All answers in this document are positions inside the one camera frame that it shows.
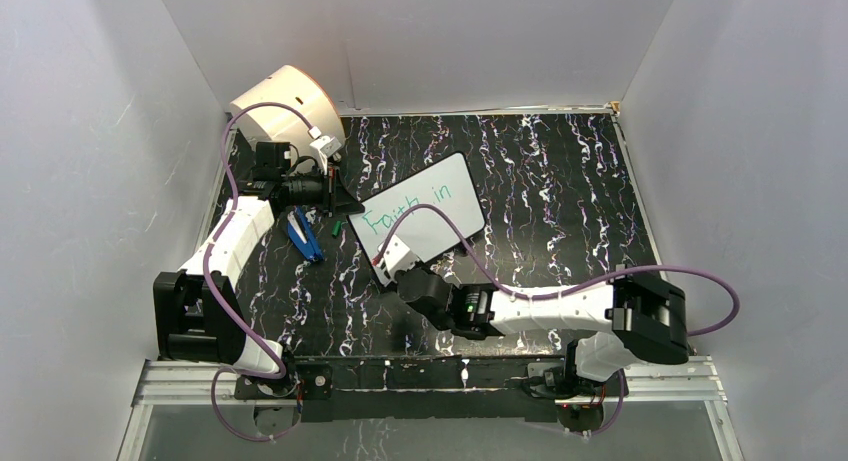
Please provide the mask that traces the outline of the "small white whiteboard black frame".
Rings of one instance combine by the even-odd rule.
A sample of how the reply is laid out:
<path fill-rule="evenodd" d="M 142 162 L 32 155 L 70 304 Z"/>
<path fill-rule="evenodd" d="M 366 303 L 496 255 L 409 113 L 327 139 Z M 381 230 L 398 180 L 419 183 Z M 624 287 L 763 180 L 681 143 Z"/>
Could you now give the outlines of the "small white whiteboard black frame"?
<path fill-rule="evenodd" d="M 478 190 L 467 157 L 455 152 L 393 184 L 362 202 L 364 212 L 348 217 L 362 251 L 372 260 L 390 229 L 407 211 L 395 235 L 423 262 L 430 262 L 459 244 L 458 235 L 438 214 L 414 207 L 438 208 L 470 238 L 486 226 Z"/>

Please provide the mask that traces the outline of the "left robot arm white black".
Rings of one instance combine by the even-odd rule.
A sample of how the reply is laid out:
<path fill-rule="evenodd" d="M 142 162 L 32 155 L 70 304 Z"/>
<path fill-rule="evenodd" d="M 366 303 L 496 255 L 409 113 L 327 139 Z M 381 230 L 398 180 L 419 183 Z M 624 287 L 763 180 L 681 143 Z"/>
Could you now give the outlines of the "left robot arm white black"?
<path fill-rule="evenodd" d="M 275 397 L 294 392 L 299 372 L 287 349 L 266 340 L 245 321 L 235 289 L 245 265 L 279 215 L 288 218 L 294 241 L 310 261 L 320 261 L 316 237 L 303 214 L 313 207 L 327 216 L 358 214 L 362 204 L 339 179 L 343 144 L 329 135 L 312 141 L 306 154 L 289 143 L 260 142 L 248 179 L 234 184 L 218 224 L 176 271 L 153 283 L 157 341 L 168 360 L 218 363 L 260 378 Z"/>

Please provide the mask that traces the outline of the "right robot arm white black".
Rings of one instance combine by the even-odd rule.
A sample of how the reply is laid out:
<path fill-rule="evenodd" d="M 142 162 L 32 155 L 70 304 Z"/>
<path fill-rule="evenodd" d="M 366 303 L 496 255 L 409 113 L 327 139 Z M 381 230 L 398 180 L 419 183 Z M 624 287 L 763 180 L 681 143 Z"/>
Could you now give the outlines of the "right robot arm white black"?
<path fill-rule="evenodd" d="M 565 386 L 590 394 L 636 362 L 687 363 L 685 294 L 653 274 L 617 275 L 584 288 L 456 285 L 424 268 L 396 275 L 401 300 L 439 331 L 484 340 L 525 331 L 582 330 L 563 368 Z"/>

